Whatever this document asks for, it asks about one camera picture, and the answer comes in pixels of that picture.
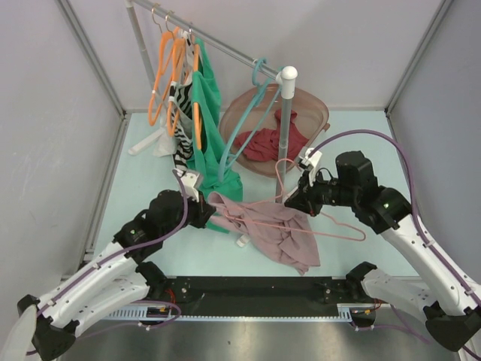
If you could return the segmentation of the mauve pink tank top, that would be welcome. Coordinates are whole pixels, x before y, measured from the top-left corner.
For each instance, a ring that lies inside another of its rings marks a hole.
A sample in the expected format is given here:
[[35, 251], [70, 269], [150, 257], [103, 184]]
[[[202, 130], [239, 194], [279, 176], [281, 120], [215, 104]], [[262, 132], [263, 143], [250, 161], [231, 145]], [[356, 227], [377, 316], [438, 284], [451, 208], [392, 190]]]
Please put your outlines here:
[[275, 202], [235, 202], [217, 192], [207, 197], [216, 208], [210, 221], [246, 235], [267, 258], [294, 268], [300, 275], [320, 266], [316, 238], [307, 215]]

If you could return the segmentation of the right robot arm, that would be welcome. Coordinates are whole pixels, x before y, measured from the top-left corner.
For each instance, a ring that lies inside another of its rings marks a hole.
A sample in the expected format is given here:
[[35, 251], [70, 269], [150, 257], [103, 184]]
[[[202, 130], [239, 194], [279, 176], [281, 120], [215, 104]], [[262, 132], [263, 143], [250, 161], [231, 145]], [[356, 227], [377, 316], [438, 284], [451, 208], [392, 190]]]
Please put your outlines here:
[[360, 151], [339, 155], [337, 174], [326, 180], [322, 154], [308, 148], [296, 162], [303, 169], [284, 204], [310, 216], [325, 205], [348, 207], [355, 217], [390, 243], [416, 270], [416, 286], [363, 262], [347, 274], [348, 296], [388, 302], [425, 324], [431, 337], [452, 352], [480, 330], [480, 285], [456, 265], [397, 190], [379, 185], [371, 161]]

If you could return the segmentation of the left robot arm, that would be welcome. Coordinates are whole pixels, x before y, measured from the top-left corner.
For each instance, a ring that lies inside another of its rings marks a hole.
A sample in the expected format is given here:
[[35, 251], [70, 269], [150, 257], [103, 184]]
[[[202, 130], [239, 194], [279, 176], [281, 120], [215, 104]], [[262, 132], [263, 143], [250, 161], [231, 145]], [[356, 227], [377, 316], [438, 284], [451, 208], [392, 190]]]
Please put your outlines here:
[[145, 298], [162, 298], [165, 276], [148, 257], [182, 228], [204, 228], [215, 212], [203, 195], [184, 197], [164, 190], [68, 280], [40, 297], [21, 298], [19, 312], [31, 305], [37, 311], [34, 351], [42, 360], [54, 360], [110, 312]]

